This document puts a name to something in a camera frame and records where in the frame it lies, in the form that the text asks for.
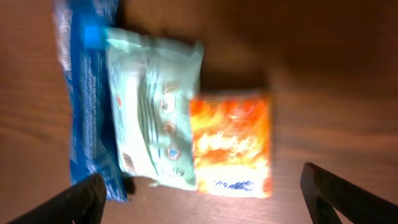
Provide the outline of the teal wet wipes packet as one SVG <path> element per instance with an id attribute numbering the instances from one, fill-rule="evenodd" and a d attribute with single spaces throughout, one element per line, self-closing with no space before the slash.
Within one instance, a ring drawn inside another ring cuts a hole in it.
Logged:
<path id="1" fill-rule="evenodd" d="M 200 89 L 203 45 L 112 28 L 106 53 L 122 172 L 195 190 L 189 102 Z"/>

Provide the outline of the small orange box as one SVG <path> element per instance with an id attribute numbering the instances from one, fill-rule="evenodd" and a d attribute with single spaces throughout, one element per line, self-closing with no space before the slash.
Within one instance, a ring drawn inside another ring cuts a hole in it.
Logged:
<path id="1" fill-rule="evenodd" d="M 204 95 L 190 101 L 199 193 L 271 196 L 270 108 L 271 99 L 261 92 Z"/>

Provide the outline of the blue Oreo cookie packet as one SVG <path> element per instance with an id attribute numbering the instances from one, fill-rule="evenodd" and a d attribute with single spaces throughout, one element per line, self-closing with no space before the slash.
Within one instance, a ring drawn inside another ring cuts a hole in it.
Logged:
<path id="1" fill-rule="evenodd" d="M 103 176 L 106 198 L 127 202 L 114 135 L 105 29 L 116 23 L 118 1 L 62 0 L 54 4 L 58 60 L 72 109 L 70 178 Z"/>

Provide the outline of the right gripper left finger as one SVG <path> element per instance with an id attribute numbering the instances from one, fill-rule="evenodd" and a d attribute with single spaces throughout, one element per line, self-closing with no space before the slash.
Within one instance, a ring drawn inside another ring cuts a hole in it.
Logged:
<path id="1" fill-rule="evenodd" d="M 104 179 L 94 173 L 9 223 L 100 224 L 105 203 Z"/>

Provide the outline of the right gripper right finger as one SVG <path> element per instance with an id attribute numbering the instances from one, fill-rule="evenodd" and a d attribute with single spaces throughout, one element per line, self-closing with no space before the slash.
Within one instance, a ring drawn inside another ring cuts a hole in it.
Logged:
<path id="1" fill-rule="evenodd" d="M 353 223 L 397 223 L 397 205 L 313 164 L 303 165 L 300 178 L 313 223 L 341 223 L 339 211 Z"/>

